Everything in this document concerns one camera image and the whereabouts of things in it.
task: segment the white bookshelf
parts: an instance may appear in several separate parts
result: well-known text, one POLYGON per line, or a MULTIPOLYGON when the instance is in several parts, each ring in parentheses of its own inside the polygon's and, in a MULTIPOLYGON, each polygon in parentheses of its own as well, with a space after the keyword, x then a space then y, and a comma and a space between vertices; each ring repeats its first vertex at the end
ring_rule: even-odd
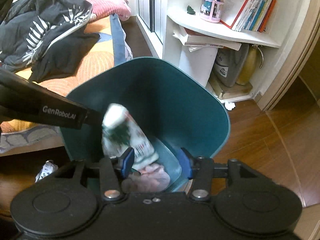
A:
POLYGON ((227 41, 259 44, 273 48, 279 48, 281 46, 281 44, 277 43, 270 37, 270 35, 266 33, 252 31, 235 32, 230 30, 222 23, 213 24, 206 22, 199 17, 199 11, 196 11, 196 15, 190 15, 182 8, 172 7, 168 8, 167 15, 175 23, 185 28, 215 38, 220 38, 227 41))
MULTIPOLYGON (((265 63, 261 69, 256 69, 250 79, 250 83, 253 86, 252 91, 248 96, 231 98, 228 101, 234 102, 254 98, 258 93, 263 95, 289 55, 305 19, 309 3, 310 0, 277 0, 273 20, 268 26, 269 32, 259 33, 252 31, 235 32, 223 24, 209 23, 200 19, 198 14, 201 0, 168 0, 163 59, 175 66, 180 65, 180 56, 185 50, 183 50, 181 42, 172 36, 173 30, 178 28, 179 25, 228 41, 262 45, 265 63), (196 11, 196 15, 187 14, 186 9, 188 5, 196 11)), ((205 61, 198 60, 197 64, 190 64, 189 66, 191 77, 199 83, 204 83, 204 74, 209 78, 207 66, 204 66, 203 62, 205 61), (202 76, 201 81, 197 80, 198 76, 202 76)))

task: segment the teal trash bin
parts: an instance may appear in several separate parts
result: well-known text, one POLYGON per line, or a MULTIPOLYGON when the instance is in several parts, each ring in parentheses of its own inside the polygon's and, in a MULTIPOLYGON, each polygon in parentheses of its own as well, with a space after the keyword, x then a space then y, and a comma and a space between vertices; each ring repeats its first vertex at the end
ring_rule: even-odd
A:
MULTIPOLYGON (((141 57, 115 66, 73 89, 67 98, 105 114, 111 103, 125 106, 159 154, 176 191, 187 178, 175 157, 184 147, 194 157, 215 156, 228 139, 224 106, 170 63, 141 57)), ((98 162, 103 157, 101 126, 60 128, 71 160, 98 162)))

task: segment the pink pen holder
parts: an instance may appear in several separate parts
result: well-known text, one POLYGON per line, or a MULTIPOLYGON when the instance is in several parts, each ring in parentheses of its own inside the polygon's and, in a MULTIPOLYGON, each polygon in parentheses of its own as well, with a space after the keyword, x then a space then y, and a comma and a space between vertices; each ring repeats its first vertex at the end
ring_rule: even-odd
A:
POLYGON ((202 0, 200 18, 207 22, 220 22, 223 4, 224 2, 218 2, 215 0, 202 0))

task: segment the shelf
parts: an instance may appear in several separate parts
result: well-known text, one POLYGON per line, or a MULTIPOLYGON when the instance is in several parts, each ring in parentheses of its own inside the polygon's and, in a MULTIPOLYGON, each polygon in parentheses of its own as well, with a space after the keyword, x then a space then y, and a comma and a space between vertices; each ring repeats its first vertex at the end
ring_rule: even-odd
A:
POLYGON ((207 83, 205 89, 212 94, 215 98, 217 98, 217 100, 220 101, 220 103, 224 104, 225 102, 228 103, 236 103, 239 101, 245 101, 245 100, 249 100, 252 99, 252 95, 247 95, 247 96, 240 96, 240 97, 235 97, 235 98, 229 98, 229 99, 219 99, 218 96, 216 95, 216 93, 213 91, 212 86, 209 84, 209 82, 207 83))
POLYGON ((247 83, 244 86, 236 83, 232 87, 227 87, 217 78, 214 73, 211 73, 208 82, 220 100, 245 97, 250 95, 250 92, 253 88, 250 83, 247 83))
POLYGON ((187 14, 187 12, 181 8, 173 7, 168 9, 167 15, 175 23, 185 28, 215 38, 220 38, 227 41, 253 43, 273 48, 280 48, 281 46, 266 33, 252 32, 246 30, 236 32, 230 30, 222 23, 217 24, 206 22, 200 19, 199 12, 196 12, 196 15, 190 15, 187 14))

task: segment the white cabinet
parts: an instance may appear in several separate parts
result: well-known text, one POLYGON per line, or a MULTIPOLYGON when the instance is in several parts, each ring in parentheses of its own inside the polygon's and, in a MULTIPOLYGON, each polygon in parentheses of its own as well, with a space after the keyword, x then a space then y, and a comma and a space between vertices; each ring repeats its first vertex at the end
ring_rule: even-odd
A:
POLYGON ((218 49, 216 48, 202 48, 190 52, 189 47, 182 46, 178 67, 205 87, 217 52, 218 49))
MULTIPOLYGON (((203 21, 199 18, 201 0, 168 0, 163 59, 183 69, 181 55, 185 48, 179 40, 172 36, 173 30, 179 28, 179 25, 215 38, 263 45, 265 63, 261 69, 256 69, 250 79, 253 89, 248 96, 254 98, 258 93, 264 95, 295 43, 308 11, 309 3, 310 0, 277 0, 277 8, 269 32, 259 33, 251 31, 235 32, 223 24, 203 21), (187 14, 188 5, 196 11, 196 15, 187 14)), ((201 60, 189 59, 183 65, 188 67, 187 70, 198 70, 197 72, 189 71, 188 74, 204 85, 210 72, 207 71, 206 66, 202 67, 201 60)))

